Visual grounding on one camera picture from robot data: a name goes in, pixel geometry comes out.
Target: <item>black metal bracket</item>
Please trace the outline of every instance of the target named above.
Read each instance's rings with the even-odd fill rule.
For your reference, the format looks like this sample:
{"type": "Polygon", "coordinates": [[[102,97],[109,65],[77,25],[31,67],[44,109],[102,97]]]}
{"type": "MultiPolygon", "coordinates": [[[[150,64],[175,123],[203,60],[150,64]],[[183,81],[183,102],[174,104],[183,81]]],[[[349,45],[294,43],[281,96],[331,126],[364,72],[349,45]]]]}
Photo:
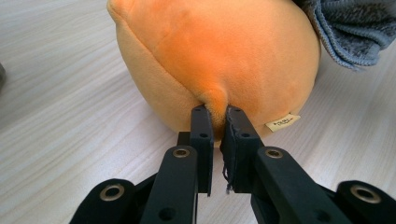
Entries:
{"type": "MultiPolygon", "coordinates": [[[[396,223],[396,201],[360,181],[336,192],[317,185],[284,149],[266,147],[244,111],[229,106],[220,150],[227,191],[251,194],[259,223],[396,223]]],[[[111,179],[96,186],[71,223],[196,223],[198,193],[210,195],[213,133],[204,106],[191,111],[158,174],[134,185],[111,179]]]]}

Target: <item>black plastic part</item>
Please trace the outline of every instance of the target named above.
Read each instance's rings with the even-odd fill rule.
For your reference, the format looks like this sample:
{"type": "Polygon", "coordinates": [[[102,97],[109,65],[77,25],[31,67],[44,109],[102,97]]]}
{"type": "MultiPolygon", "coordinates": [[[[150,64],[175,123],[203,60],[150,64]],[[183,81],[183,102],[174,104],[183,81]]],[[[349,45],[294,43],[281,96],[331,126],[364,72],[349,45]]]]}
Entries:
{"type": "Polygon", "coordinates": [[[190,145],[190,132],[180,132],[177,137],[177,146],[190,145]]]}
{"type": "Polygon", "coordinates": [[[191,111],[190,146],[198,153],[198,192],[210,196],[214,136],[210,114],[204,105],[196,106],[191,111]]]}
{"type": "Polygon", "coordinates": [[[140,223],[196,223],[197,161],[192,147],[166,151],[140,223]]]}
{"type": "Polygon", "coordinates": [[[396,223],[396,201],[367,183],[340,183],[334,201],[354,223],[396,223]]]}
{"type": "Polygon", "coordinates": [[[254,163],[279,223],[350,223],[287,151],[262,147],[254,163]]]}
{"type": "Polygon", "coordinates": [[[224,160],[227,189],[235,193],[250,193],[251,178],[255,175],[252,158],[263,147],[262,140],[245,112],[229,105],[226,111],[225,133],[220,150],[224,160]]]}
{"type": "Polygon", "coordinates": [[[6,82],[6,69],[0,64],[0,90],[6,82]]]}
{"type": "Polygon", "coordinates": [[[70,223],[135,223],[138,212],[135,193],[136,187],[129,181],[110,179],[102,182],[87,195],[70,223]],[[120,194],[120,197],[115,199],[114,196],[117,194],[120,194]]]}

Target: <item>metal screw head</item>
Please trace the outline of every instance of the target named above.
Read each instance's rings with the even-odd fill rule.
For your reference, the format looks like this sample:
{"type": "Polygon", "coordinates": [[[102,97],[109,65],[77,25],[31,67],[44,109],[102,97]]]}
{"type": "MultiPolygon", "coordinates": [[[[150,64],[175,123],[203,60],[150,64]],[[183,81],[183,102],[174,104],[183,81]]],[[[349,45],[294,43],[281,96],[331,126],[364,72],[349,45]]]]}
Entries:
{"type": "Polygon", "coordinates": [[[190,155],[190,151],[185,148],[178,148],[173,151],[173,155],[176,158],[186,158],[190,155]]]}
{"type": "Polygon", "coordinates": [[[121,184],[108,185],[100,192],[100,199],[105,202],[116,201],[120,198],[125,191],[125,188],[121,184]]]}
{"type": "Polygon", "coordinates": [[[277,149],[273,149],[273,148],[266,149],[265,150],[265,155],[267,155],[267,157],[271,157],[271,158],[274,158],[274,159],[280,159],[280,158],[283,157],[283,154],[282,154],[281,151],[279,151],[277,149]]]}
{"type": "Polygon", "coordinates": [[[373,190],[361,185],[354,185],[350,188],[350,192],[358,199],[367,203],[380,203],[381,197],[373,190]]]}

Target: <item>plush toy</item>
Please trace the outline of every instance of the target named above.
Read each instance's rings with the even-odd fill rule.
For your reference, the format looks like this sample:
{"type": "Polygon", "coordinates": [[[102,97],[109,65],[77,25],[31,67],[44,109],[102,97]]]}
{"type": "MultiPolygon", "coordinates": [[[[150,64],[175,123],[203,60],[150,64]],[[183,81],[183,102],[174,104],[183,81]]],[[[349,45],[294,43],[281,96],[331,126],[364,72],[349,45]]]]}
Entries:
{"type": "Polygon", "coordinates": [[[261,136],[292,124],[320,44],[291,0],[109,0],[120,52],[149,105],[176,132],[205,104],[220,139],[227,105],[261,136]]]}

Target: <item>wooden table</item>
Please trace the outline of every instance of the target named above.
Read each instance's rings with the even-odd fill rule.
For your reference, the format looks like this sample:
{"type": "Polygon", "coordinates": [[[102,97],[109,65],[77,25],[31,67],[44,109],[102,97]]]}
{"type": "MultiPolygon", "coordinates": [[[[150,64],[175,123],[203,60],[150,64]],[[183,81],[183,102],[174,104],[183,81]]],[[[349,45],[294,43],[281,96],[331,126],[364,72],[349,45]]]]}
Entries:
{"type": "MultiPolygon", "coordinates": [[[[323,52],[302,118],[264,144],[285,148],[320,185],[358,179],[396,197],[396,45],[354,73],[323,52]]],[[[177,134],[131,80],[105,0],[0,2],[0,222],[68,223],[109,178],[156,173],[177,134]]],[[[229,196],[215,152],[212,197],[198,223],[256,223],[229,196]]]]}

